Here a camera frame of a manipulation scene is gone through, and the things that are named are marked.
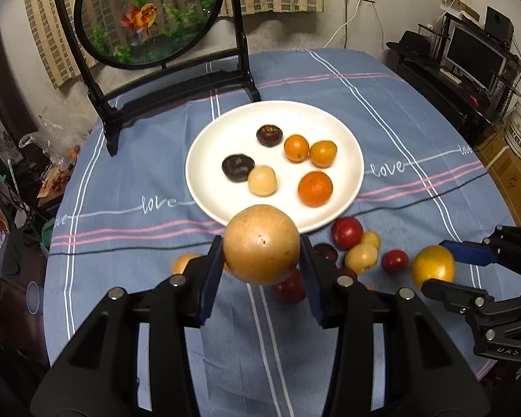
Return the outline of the orange fruit table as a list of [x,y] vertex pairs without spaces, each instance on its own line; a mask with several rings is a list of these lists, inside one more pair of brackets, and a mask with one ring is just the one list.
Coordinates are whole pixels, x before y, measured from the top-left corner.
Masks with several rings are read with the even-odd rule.
[[181,256],[177,257],[177,259],[172,264],[171,274],[179,275],[182,274],[187,267],[187,264],[193,259],[197,259],[200,257],[200,254],[196,253],[185,253]]

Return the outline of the yellow-orange round fruit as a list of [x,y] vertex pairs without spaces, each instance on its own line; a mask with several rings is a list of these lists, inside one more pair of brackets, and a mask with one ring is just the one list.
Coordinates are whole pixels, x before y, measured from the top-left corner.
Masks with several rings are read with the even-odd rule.
[[455,280],[455,258],[446,247],[425,247],[411,263],[411,276],[418,289],[431,279],[452,283]]

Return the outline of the red fruit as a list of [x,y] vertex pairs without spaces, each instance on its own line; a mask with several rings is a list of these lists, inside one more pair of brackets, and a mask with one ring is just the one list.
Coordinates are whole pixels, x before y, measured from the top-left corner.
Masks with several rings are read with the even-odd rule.
[[288,279],[272,287],[275,298],[285,304],[296,304],[306,298],[301,272],[298,269],[292,271]]

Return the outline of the dark red plum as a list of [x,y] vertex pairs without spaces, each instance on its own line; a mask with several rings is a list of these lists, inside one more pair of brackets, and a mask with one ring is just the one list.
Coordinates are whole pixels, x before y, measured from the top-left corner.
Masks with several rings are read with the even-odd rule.
[[339,258],[339,254],[336,251],[335,247],[328,243],[319,243],[313,247],[315,252],[324,258],[335,264]]

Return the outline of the purple-streaked yellow melon fruit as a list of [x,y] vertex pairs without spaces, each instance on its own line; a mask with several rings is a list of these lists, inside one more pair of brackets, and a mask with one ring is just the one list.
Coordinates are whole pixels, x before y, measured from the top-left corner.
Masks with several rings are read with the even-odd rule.
[[344,264],[359,276],[370,271],[377,264],[378,257],[378,249],[375,246],[359,243],[345,255]]

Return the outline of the large red plum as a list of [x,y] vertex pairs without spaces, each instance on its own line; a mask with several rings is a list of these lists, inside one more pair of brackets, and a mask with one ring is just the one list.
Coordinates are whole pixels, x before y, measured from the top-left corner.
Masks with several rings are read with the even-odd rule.
[[336,219],[331,228],[334,244],[343,251],[359,244],[363,233],[361,223],[353,216]]

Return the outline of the small red tomato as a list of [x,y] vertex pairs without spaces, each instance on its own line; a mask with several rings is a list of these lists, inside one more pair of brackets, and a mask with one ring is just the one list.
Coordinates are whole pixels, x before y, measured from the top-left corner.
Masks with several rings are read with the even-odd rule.
[[382,268],[389,274],[397,274],[408,268],[409,257],[401,250],[391,250],[382,258]]

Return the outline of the tan round pear fruit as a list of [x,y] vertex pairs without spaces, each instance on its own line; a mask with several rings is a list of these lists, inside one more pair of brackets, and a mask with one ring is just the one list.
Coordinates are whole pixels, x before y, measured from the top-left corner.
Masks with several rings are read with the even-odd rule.
[[238,280],[271,286],[288,279],[300,257],[300,235],[292,219],[271,205],[247,207],[223,236],[226,266]]

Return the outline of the cardboard box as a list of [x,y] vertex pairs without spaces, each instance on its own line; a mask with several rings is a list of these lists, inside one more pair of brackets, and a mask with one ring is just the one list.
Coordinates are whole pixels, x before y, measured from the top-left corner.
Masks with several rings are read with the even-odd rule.
[[521,158],[505,141],[504,129],[488,127],[483,142],[474,151],[504,198],[514,222],[521,227]]

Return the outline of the white bucket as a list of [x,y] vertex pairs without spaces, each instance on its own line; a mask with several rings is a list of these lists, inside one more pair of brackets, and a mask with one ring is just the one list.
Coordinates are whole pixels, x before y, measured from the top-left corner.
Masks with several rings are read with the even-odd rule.
[[516,103],[507,117],[504,139],[510,149],[521,158],[521,104]]

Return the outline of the dark brown fruit left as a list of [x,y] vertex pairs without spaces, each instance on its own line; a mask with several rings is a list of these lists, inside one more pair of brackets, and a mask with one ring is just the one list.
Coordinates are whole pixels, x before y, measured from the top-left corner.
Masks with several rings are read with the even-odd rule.
[[254,167],[255,161],[245,154],[230,155],[222,162],[223,173],[233,183],[246,182]]

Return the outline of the yellow-orange oval fruit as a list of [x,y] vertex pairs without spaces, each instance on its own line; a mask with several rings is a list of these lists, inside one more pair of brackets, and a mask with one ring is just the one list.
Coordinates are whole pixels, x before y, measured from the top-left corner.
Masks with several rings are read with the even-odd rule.
[[337,151],[337,145],[333,141],[321,140],[311,145],[309,148],[309,158],[314,166],[326,169],[333,164]]

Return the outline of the small orange back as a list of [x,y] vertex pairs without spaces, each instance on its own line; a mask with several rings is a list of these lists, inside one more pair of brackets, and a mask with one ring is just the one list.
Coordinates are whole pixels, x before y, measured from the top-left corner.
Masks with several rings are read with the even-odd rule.
[[284,142],[284,154],[292,163],[302,163],[309,157],[308,141],[301,134],[292,134]]

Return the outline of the computer monitor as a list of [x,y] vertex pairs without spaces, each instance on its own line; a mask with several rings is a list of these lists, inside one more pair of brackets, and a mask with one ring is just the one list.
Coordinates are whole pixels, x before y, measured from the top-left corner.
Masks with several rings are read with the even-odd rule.
[[445,58],[487,90],[496,84],[506,62],[502,53],[461,25],[452,30]]

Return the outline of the round goldfish screen on stand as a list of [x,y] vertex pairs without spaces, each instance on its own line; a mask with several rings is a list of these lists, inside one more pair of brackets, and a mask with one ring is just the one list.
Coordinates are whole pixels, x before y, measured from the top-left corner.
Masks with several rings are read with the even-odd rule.
[[[163,108],[212,90],[244,89],[252,102],[254,82],[243,27],[241,0],[53,0],[67,45],[102,123],[106,148],[116,155],[123,129]],[[230,5],[233,48],[185,58]],[[206,71],[117,105],[114,100],[169,74],[234,57],[229,71]]]

